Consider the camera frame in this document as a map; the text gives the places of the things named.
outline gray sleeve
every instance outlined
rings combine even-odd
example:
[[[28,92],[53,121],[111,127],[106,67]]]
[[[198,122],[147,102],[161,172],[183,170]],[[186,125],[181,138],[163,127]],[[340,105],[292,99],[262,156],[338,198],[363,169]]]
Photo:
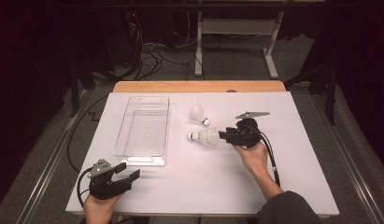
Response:
[[[321,224],[320,218],[306,200],[286,191],[268,201],[258,213],[259,224]]]

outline gray carpet floor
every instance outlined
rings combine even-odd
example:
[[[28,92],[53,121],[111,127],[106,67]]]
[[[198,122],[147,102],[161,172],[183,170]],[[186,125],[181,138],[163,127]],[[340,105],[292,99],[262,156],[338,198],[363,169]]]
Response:
[[[203,39],[203,67],[204,79],[206,80],[263,80],[270,79],[264,63],[261,49],[268,43],[268,38],[257,37],[247,40],[235,38],[223,38],[218,47],[217,37],[206,36]],[[294,38],[291,41],[279,40],[273,51],[273,58],[279,74],[279,80],[286,81],[298,75],[313,40],[306,37]],[[144,47],[149,52],[155,47]],[[193,75],[194,47],[170,49],[159,47],[161,54],[165,57],[162,68],[147,80],[184,80],[202,79]],[[147,74],[155,63],[154,58],[144,54],[146,60],[142,69]],[[76,167],[80,168],[88,151],[99,118],[103,112],[106,99],[99,99],[112,92],[114,83],[103,80],[102,76],[96,74],[96,87],[90,91],[91,96],[86,100],[84,108],[92,106],[80,120],[71,142],[69,143],[69,155]],[[319,159],[322,170],[331,187],[332,194],[340,210],[340,215],[323,219],[323,223],[384,223],[375,221],[370,215],[368,206],[361,200],[363,195],[357,190],[358,186],[342,160],[339,143],[331,132],[331,126],[322,114],[320,106],[323,95],[311,95],[307,90],[308,84],[294,85],[287,89],[292,97],[302,122],[305,125],[311,144]],[[44,171],[52,151],[56,148],[63,130],[69,125],[71,111],[71,97],[68,91],[65,96],[65,105],[47,124],[45,132],[42,133],[33,151],[25,161],[18,177],[8,191],[5,199],[0,205],[0,223],[16,223],[22,209],[28,202],[36,182]],[[343,144],[349,151],[355,166],[363,177],[364,184],[371,190],[377,207],[384,217],[384,167],[378,157],[370,148],[368,142],[359,129],[358,123],[352,117],[347,102],[341,90],[336,90],[334,126],[342,139]],[[53,176],[44,188],[41,200],[36,203],[36,210],[32,211],[30,219],[25,223],[79,223],[82,217],[65,212],[71,190],[77,181],[76,173],[69,164],[66,150],[60,155],[58,164],[55,166]]]

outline person's right hand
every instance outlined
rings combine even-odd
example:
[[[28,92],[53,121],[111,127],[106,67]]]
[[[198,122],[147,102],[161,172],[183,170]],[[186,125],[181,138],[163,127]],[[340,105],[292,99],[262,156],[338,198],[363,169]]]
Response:
[[[252,148],[244,148],[233,145],[241,156],[245,167],[253,175],[267,173],[267,148],[262,142],[258,142]]]

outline person's left hand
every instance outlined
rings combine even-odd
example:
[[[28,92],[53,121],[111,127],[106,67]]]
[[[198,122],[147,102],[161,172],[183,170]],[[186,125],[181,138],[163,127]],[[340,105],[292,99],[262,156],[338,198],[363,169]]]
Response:
[[[84,201],[87,224],[107,224],[112,218],[113,207],[121,194],[106,200],[99,200],[89,194]]]

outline background desk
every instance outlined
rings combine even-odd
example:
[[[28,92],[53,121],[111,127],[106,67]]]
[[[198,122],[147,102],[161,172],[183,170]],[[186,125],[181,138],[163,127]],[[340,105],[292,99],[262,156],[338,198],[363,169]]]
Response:
[[[202,90],[211,84],[211,88],[227,91],[229,87],[236,90],[255,87],[259,81],[202,83],[206,83]],[[277,85],[280,82],[266,82],[267,85],[269,83]],[[115,212],[131,216],[254,217],[261,209],[265,203],[264,196],[231,145],[220,140],[216,147],[204,147],[186,138],[187,133],[205,128],[189,119],[190,108],[200,104],[211,120],[210,127],[218,130],[235,126],[238,121],[235,116],[247,110],[271,112],[270,116],[258,118],[257,121],[273,146],[282,188],[300,193],[319,215],[338,214],[332,193],[288,92],[157,93],[154,90],[158,90],[155,88],[162,86],[162,82],[125,82],[119,84],[115,91],[120,87],[126,88],[127,84],[130,84],[129,91],[133,85],[136,85],[134,90],[140,85],[142,91],[150,92],[110,94],[81,170],[91,167],[99,158],[105,158],[112,164],[118,163],[113,150],[128,97],[132,95],[160,94],[170,98],[167,163],[165,167],[129,166],[123,174],[117,175],[117,178],[123,178],[141,169],[141,177],[117,203]],[[174,85],[168,85],[164,91],[175,91],[173,88],[177,82],[168,84]],[[199,82],[179,82],[178,90],[185,91],[188,86],[197,84]],[[83,179],[81,189],[86,189],[88,184],[89,180]],[[82,212],[76,189],[66,211]]]

